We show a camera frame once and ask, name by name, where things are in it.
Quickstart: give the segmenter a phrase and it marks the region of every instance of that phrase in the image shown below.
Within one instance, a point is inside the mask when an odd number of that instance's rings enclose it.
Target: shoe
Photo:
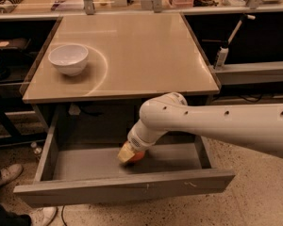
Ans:
[[[13,164],[8,168],[1,169],[0,171],[0,186],[3,186],[19,177],[23,171],[23,166],[21,164]]]
[[[31,226],[47,226],[54,219],[57,213],[57,207],[44,207],[32,211],[29,216],[31,218]]]

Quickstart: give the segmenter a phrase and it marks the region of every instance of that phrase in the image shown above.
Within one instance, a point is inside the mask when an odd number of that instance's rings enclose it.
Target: drawer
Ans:
[[[57,106],[33,184],[14,189],[31,207],[220,193],[234,177],[214,167],[206,138],[182,133],[165,135],[142,161],[123,166],[117,153],[134,107],[91,109],[70,116],[66,105]]]

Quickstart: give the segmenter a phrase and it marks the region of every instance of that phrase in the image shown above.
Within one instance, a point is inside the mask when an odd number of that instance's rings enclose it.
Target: bowl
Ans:
[[[75,76],[87,65],[88,49],[79,44],[62,45],[51,51],[48,59],[60,73]]]

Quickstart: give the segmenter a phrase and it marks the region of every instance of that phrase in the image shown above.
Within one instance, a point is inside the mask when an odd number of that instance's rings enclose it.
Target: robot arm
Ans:
[[[283,104],[187,106],[181,94],[146,101],[140,119],[119,153],[125,163],[169,131],[218,139],[259,152],[283,156]]]

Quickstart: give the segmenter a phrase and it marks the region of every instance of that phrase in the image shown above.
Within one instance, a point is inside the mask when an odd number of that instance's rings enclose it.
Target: concrete floor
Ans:
[[[10,117],[22,132],[42,130],[34,114]],[[4,134],[0,125],[0,136]],[[283,159],[215,140],[209,143],[218,168],[236,172],[224,193],[65,206],[67,225],[283,225]],[[37,163],[28,145],[0,148],[0,168],[13,163],[23,164],[25,170],[1,188],[0,202],[7,210],[28,213],[32,209],[12,193],[16,185],[33,181]],[[51,225],[63,225],[61,209]]]

